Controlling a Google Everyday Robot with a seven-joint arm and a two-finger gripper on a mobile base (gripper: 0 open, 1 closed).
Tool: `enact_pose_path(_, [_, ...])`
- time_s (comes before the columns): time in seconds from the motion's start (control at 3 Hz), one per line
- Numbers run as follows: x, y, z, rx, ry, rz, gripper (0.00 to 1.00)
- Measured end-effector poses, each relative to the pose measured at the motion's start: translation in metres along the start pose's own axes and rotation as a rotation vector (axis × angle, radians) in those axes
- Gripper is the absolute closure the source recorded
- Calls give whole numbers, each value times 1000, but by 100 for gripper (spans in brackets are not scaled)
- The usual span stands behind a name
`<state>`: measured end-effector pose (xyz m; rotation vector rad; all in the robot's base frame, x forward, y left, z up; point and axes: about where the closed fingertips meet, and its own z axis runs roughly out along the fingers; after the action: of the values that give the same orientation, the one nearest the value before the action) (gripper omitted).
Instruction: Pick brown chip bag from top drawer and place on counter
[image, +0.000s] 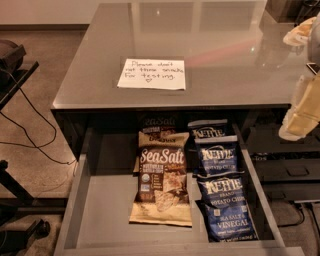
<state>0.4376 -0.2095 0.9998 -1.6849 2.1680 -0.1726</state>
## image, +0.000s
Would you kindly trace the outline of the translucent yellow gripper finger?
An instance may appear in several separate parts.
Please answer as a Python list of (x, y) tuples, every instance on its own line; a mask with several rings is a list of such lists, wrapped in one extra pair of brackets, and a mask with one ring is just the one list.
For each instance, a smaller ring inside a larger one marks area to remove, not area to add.
[(320, 75), (301, 75), (278, 135), (288, 141), (305, 138), (320, 122)]
[(315, 20), (316, 17), (311, 17), (294, 27), (284, 36), (283, 42), (291, 46), (306, 45)]

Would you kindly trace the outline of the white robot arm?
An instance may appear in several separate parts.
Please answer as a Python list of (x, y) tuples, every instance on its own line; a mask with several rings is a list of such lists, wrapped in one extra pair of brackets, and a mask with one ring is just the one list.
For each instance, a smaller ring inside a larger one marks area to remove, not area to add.
[[(300, 23), (283, 38), (291, 46), (307, 46), (310, 62), (320, 62), (320, 14)], [(320, 123), (320, 74), (300, 76), (278, 135), (288, 141), (305, 138)]]

